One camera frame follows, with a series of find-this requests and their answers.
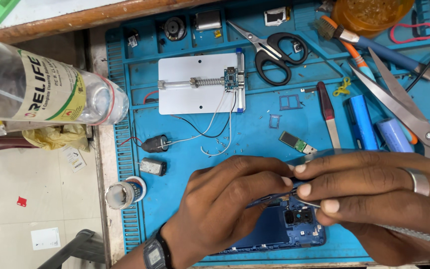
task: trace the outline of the hand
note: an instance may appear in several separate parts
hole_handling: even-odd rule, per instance
[[[293,166],[275,158],[232,156],[189,178],[179,210],[161,230],[172,266],[185,269],[248,235],[266,204],[245,207],[293,188]]]
[[[316,218],[350,230],[376,262],[387,266],[430,260],[430,242],[376,224],[430,234],[430,195],[413,191],[403,168],[420,170],[430,183],[430,159],[415,153],[356,152],[314,159],[295,168],[300,198],[322,200]]]

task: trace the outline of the brush bristles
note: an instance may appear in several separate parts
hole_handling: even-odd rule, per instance
[[[322,36],[325,40],[330,40],[333,38],[336,28],[334,28],[329,22],[324,19],[319,19],[314,21],[314,27],[318,29],[318,34]]]
[[[334,31],[333,33],[333,37],[338,39],[343,33],[343,31],[344,31],[344,26],[338,25],[338,27],[336,28],[336,31]]]

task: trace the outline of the white wire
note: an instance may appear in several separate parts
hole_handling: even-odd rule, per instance
[[[232,101],[230,102],[230,108],[233,107],[232,103],[233,103],[233,97],[234,96],[235,96],[235,92],[233,92],[233,95],[232,95]],[[231,111],[230,111],[229,121],[230,121],[230,127],[229,127],[230,128],[230,136],[229,136],[230,141],[228,142],[228,145],[226,146],[226,148],[218,154],[208,154],[204,151],[203,147],[200,146],[200,150],[203,152],[203,154],[208,155],[208,156],[217,156],[217,155],[224,153],[230,147],[230,144],[232,143],[232,112]]]
[[[223,98],[224,98],[224,96],[225,96],[225,91],[223,91],[223,95],[222,95],[222,99],[220,100],[220,102],[218,103],[218,107],[216,107],[216,110],[215,110],[215,113],[214,113],[214,115],[213,115],[213,117],[212,117],[212,120],[210,121],[210,124],[208,125],[208,128],[205,130],[205,132],[203,132],[202,134],[205,134],[209,129],[210,129],[210,126],[212,126],[212,122],[214,121],[214,118],[215,118],[215,115],[218,113],[218,109],[220,108],[220,105],[222,104],[222,101],[223,101]],[[175,141],[175,142],[172,142],[172,143],[170,143],[170,144],[164,144],[164,145],[161,145],[161,146],[159,146],[159,147],[164,147],[164,146],[168,146],[168,145],[173,145],[173,144],[177,144],[177,143],[179,143],[179,142],[183,142],[183,141],[187,141],[187,140],[192,140],[192,139],[194,139],[194,138],[197,138],[197,137],[199,137],[199,136],[202,136],[201,134],[199,134],[199,135],[197,135],[197,136],[195,136],[195,137],[191,137],[191,138],[187,138],[187,139],[182,139],[182,140],[177,140],[177,141]]]

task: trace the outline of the blue battery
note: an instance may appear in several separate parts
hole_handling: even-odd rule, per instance
[[[351,97],[349,104],[351,123],[358,147],[364,150],[379,149],[364,95]]]
[[[387,147],[392,152],[414,152],[396,119],[388,118],[376,123]]]

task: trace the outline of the orange container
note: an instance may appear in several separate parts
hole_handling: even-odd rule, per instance
[[[356,34],[373,38],[398,23],[415,0],[338,0],[331,18]]]

